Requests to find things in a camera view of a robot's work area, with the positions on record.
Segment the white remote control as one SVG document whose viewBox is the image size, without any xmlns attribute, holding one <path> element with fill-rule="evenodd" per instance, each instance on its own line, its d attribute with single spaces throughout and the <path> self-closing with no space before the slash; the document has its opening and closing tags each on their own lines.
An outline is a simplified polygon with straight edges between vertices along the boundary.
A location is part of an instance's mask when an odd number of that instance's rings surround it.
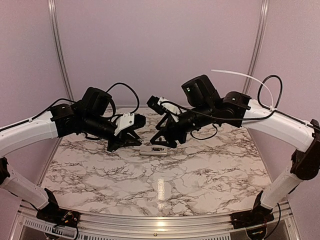
<svg viewBox="0 0 320 240">
<path fill-rule="evenodd" d="M 166 156 L 168 149 L 164 146 L 143 146 L 140 149 L 140 155 L 143 156 Z"/>
</svg>

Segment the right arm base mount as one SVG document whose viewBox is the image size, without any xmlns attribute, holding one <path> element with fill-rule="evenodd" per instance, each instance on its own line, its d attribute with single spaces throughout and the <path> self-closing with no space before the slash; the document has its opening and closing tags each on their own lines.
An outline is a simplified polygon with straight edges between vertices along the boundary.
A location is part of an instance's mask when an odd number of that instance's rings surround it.
<svg viewBox="0 0 320 240">
<path fill-rule="evenodd" d="M 261 206 L 262 194 L 263 191 L 256 196 L 251 210 L 234 212 L 230 215 L 231 224 L 234 229 L 266 224 L 267 222 L 271 222 L 275 219 L 272 209 L 267 209 Z"/>
</svg>

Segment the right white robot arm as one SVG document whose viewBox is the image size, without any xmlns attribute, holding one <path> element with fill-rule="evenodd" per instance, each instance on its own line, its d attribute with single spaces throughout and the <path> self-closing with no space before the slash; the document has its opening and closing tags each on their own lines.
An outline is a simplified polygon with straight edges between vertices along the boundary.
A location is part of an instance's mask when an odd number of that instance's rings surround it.
<svg viewBox="0 0 320 240">
<path fill-rule="evenodd" d="M 152 96 L 147 106 L 162 116 L 151 138 L 154 145 L 176 148 L 187 135 L 207 125 L 223 125 L 256 130 L 295 148 L 292 165 L 255 200 L 247 219 L 258 224 L 276 204 L 301 182 L 315 178 L 320 169 L 320 127 L 316 120 L 302 121 L 259 100 L 232 91 L 221 97 L 207 75 L 195 77 L 182 85 L 190 108 L 162 97 Z"/>
</svg>

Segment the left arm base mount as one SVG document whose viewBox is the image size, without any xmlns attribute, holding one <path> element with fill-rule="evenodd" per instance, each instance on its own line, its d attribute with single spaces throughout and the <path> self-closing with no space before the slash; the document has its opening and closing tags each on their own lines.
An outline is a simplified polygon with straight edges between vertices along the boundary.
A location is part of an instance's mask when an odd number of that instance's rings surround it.
<svg viewBox="0 0 320 240">
<path fill-rule="evenodd" d="M 53 192 L 47 188 L 44 188 L 44 190 L 48 196 L 48 204 L 37 211 L 36 218 L 56 224 L 57 226 L 76 228 L 78 226 L 80 213 L 59 207 Z"/>
</svg>

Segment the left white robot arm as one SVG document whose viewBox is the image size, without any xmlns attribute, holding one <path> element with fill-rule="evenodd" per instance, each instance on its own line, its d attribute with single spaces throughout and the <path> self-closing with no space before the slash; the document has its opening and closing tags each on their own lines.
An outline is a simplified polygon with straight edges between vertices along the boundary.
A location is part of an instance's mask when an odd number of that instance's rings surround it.
<svg viewBox="0 0 320 240">
<path fill-rule="evenodd" d="M 5 126 L 0 130 L 0 187 L 29 202 L 53 223 L 63 219 L 53 193 L 37 186 L 9 164 L 6 155 L 34 143 L 63 138 L 71 134 L 89 134 L 107 140 L 107 151 L 140 146 L 135 130 L 144 127 L 146 118 L 135 112 L 116 117 L 112 96 L 101 89 L 89 87 L 82 99 L 72 104 L 53 104 L 42 113 Z"/>
</svg>

